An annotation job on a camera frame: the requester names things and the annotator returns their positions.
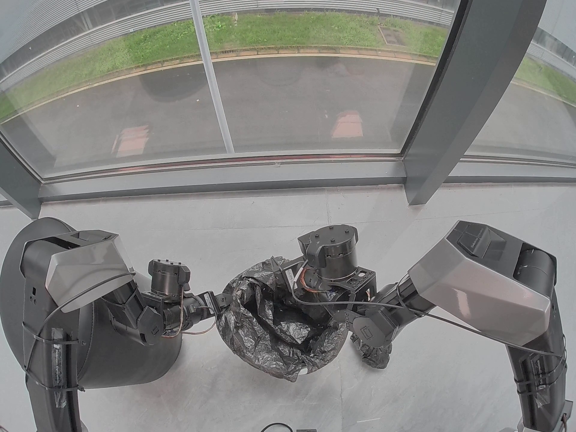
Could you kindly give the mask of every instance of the black cable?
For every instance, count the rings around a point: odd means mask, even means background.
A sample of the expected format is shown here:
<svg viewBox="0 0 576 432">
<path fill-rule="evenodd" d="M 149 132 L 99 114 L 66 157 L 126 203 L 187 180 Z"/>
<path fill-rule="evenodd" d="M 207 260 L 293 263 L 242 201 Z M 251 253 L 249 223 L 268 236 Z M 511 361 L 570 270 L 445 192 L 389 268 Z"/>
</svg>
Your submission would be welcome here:
<svg viewBox="0 0 576 432">
<path fill-rule="evenodd" d="M 26 364 L 24 365 L 24 371 L 26 372 L 26 375 L 28 375 L 29 371 L 30 371 L 30 362 L 32 361 L 32 355 L 34 353 L 34 348 L 36 347 L 36 341 L 38 341 L 37 338 L 40 337 L 40 335 L 42 334 L 42 330 L 44 329 L 44 327 L 46 326 L 48 321 L 54 316 L 54 314 L 57 313 L 58 311 L 61 311 L 64 307 L 66 307 L 68 304 L 75 301 L 76 299 L 81 298 L 86 293 L 90 293 L 92 290 L 96 289 L 98 286 L 107 284 L 108 282 L 116 280 L 117 278 L 125 277 L 126 275 L 136 275 L 136 272 L 125 272 L 123 274 L 115 275 L 114 277 L 106 278 L 103 282 L 100 282 L 100 283 L 97 283 L 95 285 L 90 286 L 90 288 L 87 288 L 86 290 L 79 292 L 73 298 L 68 299 L 68 301 L 66 301 L 64 304 L 61 304 L 60 306 L 56 307 L 56 309 L 54 309 L 48 315 L 48 317 L 46 317 L 45 320 L 42 322 L 42 325 L 40 326 L 40 329 L 36 333 L 36 337 L 34 338 L 34 341 L 32 342 L 32 348 L 30 349 L 30 355 L 28 356 L 28 360 L 27 360 Z"/>
<path fill-rule="evenodd" d="M 273 422 L 272 424 L 268 424 L 265 428 L 263 428 L 260 432 L 264 432 L 266 430 L 268 430 L 269 428 L 271 428 L 272 426 L 284 426 L 285 428 L 287 428 L 290 432 L 294 432 L 292 430 L 292 428 L 288 425 L 288 424 L 284 424 L 284 422 Z"/>
<path fill-rule="evenodd" d="M 486 333 L 482 333 L 482 331 L 478 331 L 477 329 L 468 328 L 464 325 L 461 325 L 460 323 L 445 319 L 443 317 L 439 317 L 437 315 L 433 315 L 433 314 L 428 313 L 428 312 L 423 312 L 421 310 L 413 309 L 411 307 L 406 306 L 405 304 L 403 306 L 400 306 L 400 305 L 396 305 L 396 304 L 386 304 L 383 302 L 373 302 L 373 301 L 306 302 L 306 301 L 302 301 L 301 299 L 298 299 L 296 297 L 296 295 L 294 294 L 294 287 L 290 287 L 290 291 L 292 292 L 292 297 L 296 300 L 296 302 L 298 302 L 299 304 L 307 305 L 307 306 L 325 306 L 325 307 L 327 307 L 327 306 L 333 306 L 333 305 L 337 305 L 337 304 L 356 304 L 356 305 L 380 306 L 380 307 L 393 308 L 393 309 L 406 309 L 406 310 L 408 310 L 412 313 L 415 313 L 415 314 L 419 314 L 422 316 L 425 315 L 427 317 L 432 317 L 433 319 L 440 320 L 440 321 L 443 321 L 445 323 L 450 323 L 450 325 L 454 325 L 455 327 L 465 329 L 466 331 L 469 331 L 470 333 L 474 333 L 475 335 L 483 336 L 487 339 L 491 339 L 492 341 L 500 342 L 500 343 L 505 344 L 507 346 L 514 347 L 515 349 L 523 350 L 525 352 L 530 352 L 532 354 L 538 354 L 541 356 L 556 356 L 560 359 L 564 358 L 564 355 L 558 355 L 558 354 L 555 354 L 553 352 L 544 352 L 542 350 L 530 349 L 528 347 L 523 347 L 523 346 L 519 346 L 518 344 L 513 344 L 510 342 L 507 342 L 503 339 L 500 339 L 499 337 L 491 336 L 491 335 L 488 335 Z"/>
</svg>

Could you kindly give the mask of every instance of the black trash bag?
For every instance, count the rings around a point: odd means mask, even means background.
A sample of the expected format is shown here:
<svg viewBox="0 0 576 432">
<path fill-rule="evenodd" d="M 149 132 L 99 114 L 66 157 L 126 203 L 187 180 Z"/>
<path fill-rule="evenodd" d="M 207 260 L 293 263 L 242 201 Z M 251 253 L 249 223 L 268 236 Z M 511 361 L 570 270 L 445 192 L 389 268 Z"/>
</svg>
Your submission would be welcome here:
<svg viewBox="0 0 576 432">
<path fill-rule="evenodd" d="M 350 341 L 354 343 L 356 349 L 362 354 L 362 363 L 381 370 L 387 367 L 390 361 L 390 353 L 392 353 L 392 344 L 384 347 L 370 347 L 355 334 L 350 336 Z"/>
<path fill-rule="evenodd" d="M 311 373 L 334 360 L 346 341 L 346 326 L 323 306 L 301 305 L 283 280 L 277 283 L 270 260 L 236 276 L 223 292 L 233 300 L 218 317 L 220 336 L 234 354 L 274 377 L 295 382 L 303 368 Z M 295 293 L 317 302 L 313 293 Z"/>
</svg>

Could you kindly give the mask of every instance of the road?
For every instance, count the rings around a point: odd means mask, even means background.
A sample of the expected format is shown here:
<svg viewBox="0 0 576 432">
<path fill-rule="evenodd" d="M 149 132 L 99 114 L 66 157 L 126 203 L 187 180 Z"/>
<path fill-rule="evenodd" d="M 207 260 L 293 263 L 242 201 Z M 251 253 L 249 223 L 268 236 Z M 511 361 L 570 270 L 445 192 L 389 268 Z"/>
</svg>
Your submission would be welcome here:
<svg viewBox="0 0 576 432">
<path fill-rule="evenodd" d="M 425 64 L 325 56 L 236 59 L 214 68 L 239 153 L 396 152 L 433 71 Z M 511 85 L 471 150 L 517 145 L 535 155 L 576 155 L 575 120 L 572 107 Z M 43 176 L 225 153 L 201 64 L 89 88 L 2 128 Z"/>
</svg>

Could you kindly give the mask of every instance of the gray metal column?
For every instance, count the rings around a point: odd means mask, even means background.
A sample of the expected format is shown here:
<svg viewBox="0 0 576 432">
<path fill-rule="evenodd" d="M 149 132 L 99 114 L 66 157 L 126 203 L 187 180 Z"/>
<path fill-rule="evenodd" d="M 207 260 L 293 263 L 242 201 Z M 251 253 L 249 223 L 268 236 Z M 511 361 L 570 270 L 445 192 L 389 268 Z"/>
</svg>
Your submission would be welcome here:
<svg viewBox="0 0 576 432">
<path fill-rule="evenodd" d="M 228 154 L 234 154 L 234 146 L 232 145 L 232 137 L 230 137 L 230 130 L 228 129 L 228 122 L 226 121 L 226 114 L 224 114 L 224 106 L 220 98 L 220 90 L 216 82 L 216 74 L 212 65 L 212 58 L 210 57 L 210 48 L 208 47 L 208 40 L 206 39 L 206 31 L 204 30 L 204 23 L 202 22 L 202 13 L 200 12 L 200 4 L 198 0 L 190 0 L 190 8 L 192 10 L 192 19 L 194 21 L 194 28 L 198 38 L 198 45 L 200 46 L 200 54 L 202 55 L 202 63 L 204 64 L 204 71 L 208 79 L 208 87 L 212 95 L 212 102 L 216 110 L 216 117 L 224 146 Z"/>
<path fill-rule="evenodd" d="M 546 0 L 461 0 L 404 149 L 406 196 L 426 203 L 506 91 Z"/>
<path fill-rule="evenodd" d="M 0 194 L 30 219 L 38 219 L 40 182 L 0 139 Z"/>
</svg>

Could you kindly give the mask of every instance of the white label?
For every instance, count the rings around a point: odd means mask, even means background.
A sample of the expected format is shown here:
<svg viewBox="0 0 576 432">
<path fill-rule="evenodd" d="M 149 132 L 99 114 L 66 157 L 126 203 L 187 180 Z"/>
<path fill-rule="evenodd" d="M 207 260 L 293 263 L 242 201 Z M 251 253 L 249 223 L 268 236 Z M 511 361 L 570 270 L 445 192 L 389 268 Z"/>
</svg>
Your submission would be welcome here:
<svg viewBox="0 0 576 432">
<path fill-rule="evenodd" d="M 292 269 L 286 270 L 286 277 L 288 277 L 288 280 L 290 281 L 290 284 L 292 285 L 292 288 L 293 288 L 294 287 L 294 274 L 292 273 Z"/>
<path fill-rule="evenodd" d="M 209 292 L 205 293 L 204 299 L 206 301 L 206 306 L 208 306 L 208 308 L 210 310 L 210 313 L 215 314 L 216 311 L 214 310 L 214 303 L 212 302 L 212 297 L 210 296 Z"/>
</svg>

